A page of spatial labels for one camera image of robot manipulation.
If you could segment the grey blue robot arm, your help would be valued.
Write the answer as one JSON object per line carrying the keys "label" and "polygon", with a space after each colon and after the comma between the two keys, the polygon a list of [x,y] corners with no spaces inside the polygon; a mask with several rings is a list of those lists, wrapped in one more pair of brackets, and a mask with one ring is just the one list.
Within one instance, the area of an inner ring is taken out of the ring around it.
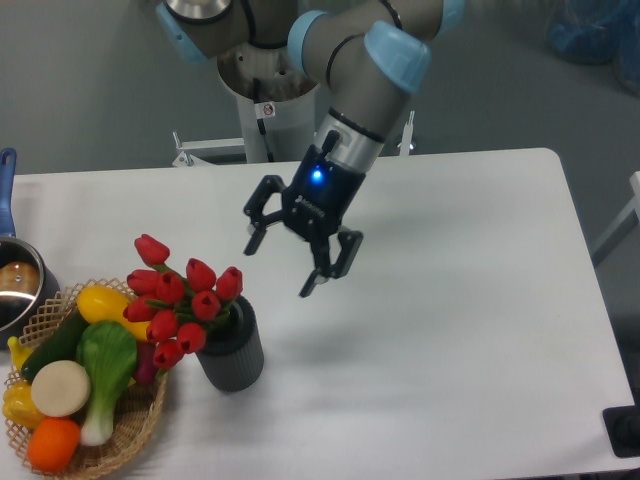
{"label": "grey blue robot arm", "polygon": [[248,162],[297,161],[290,182],[264,177],[247,201],[259,248],[280,223],[310,246],[303,296],[345,276],[363,236],[342,223],[431,62],[461,1],[367,1],[338,14],[295,1],[162,1],[167,37],[190,62],[214,60],[235,96]]}

